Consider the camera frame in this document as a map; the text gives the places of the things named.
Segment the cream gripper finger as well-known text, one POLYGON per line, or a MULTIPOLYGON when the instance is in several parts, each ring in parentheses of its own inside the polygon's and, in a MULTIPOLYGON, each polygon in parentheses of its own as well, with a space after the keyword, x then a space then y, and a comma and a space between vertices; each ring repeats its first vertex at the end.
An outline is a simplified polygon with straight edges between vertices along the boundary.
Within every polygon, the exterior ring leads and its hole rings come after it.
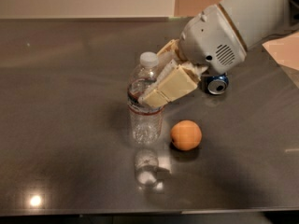
POLYGON ((184 57, 179 54, 178 42, 178 39, 172 39, 157 52, 160 67, 165 67, 171 61, 175 64, 185 62, 184 57))
POLYGON ((179 64, 171 60, 138 98, 141 105, 158 108, 194 91, 201 81, 207 65, 194 65, 190 62, 179 64))

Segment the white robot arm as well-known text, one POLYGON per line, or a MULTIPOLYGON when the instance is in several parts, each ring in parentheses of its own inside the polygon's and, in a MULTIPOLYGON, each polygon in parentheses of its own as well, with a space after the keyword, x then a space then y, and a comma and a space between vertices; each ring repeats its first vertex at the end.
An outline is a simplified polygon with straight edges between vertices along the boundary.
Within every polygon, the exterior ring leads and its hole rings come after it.
POLYGON ((194 91, 203 74, 226 73, 243 63, 254 46, 296 31, 297 11, 298 0, 221 0, 207 7, 178 40, 162 48, 170 60, 138 102, 164 106, 194 91))

